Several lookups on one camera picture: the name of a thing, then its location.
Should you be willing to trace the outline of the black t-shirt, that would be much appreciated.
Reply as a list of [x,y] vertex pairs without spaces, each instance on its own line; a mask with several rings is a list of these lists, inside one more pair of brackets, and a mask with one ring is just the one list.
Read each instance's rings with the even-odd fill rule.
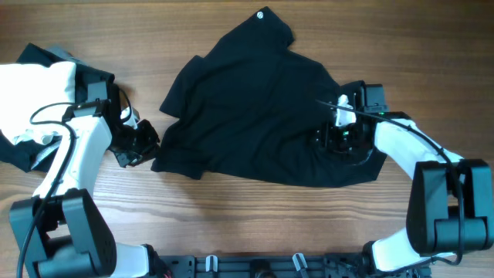
[[362,81],[337,83],[317,61],[291,51],[290,27],[261,8],[193,57],[161,104],[175,118],[151,166],[199,179],[205,172],[285,185],[338,188],[374,181],[385,161],[331,151],[323,130],[332,106]]

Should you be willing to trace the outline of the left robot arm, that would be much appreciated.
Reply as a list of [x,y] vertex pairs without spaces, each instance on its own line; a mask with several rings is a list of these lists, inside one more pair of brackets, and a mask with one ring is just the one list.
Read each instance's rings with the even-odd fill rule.
[[106,151],[119,166],[154,156],[159,138],[133,107],[121,108],[126,93],[108,82],[92,83],[84,103],[62,102],[62,110],[34,126],[61,127],[59,149],[31,198],[14,202],[9,221],[19,246],[16,275],[22,277],[163,277],[166,264],[148,244],[117,243],[93,201]]

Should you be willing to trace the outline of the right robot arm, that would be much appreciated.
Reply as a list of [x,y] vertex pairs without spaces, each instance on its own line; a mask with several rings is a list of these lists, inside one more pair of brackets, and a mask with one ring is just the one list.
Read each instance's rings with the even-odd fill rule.
[[379,151],[412,180],[406,226],[358,254],[329,255],[328,269],[340,266],[357,277],[415,275],[432,263],[457,266],[465,254],[492,248],[492,174],[485,161],[446,150],[407,114],[391,112],[380,84],[363,84],[325,104],[334,115],[317,132],[325,151],[356,162]]

